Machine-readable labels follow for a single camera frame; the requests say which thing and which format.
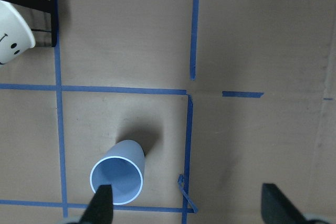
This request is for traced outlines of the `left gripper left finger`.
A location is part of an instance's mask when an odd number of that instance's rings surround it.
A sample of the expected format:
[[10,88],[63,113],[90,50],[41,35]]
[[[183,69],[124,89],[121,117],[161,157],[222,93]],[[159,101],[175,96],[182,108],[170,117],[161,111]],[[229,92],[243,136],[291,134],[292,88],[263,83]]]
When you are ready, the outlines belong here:
[[112,186],[100,185],[78,223],[105,223],[113,220]]

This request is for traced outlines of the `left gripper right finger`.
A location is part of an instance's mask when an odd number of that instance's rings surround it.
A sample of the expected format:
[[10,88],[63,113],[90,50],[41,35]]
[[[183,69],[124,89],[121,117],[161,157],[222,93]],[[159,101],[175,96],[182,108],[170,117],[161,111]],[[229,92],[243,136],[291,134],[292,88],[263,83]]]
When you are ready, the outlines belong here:
[[273,183],[261,188],[261,217],[264,223],[306,223],[306,218]]

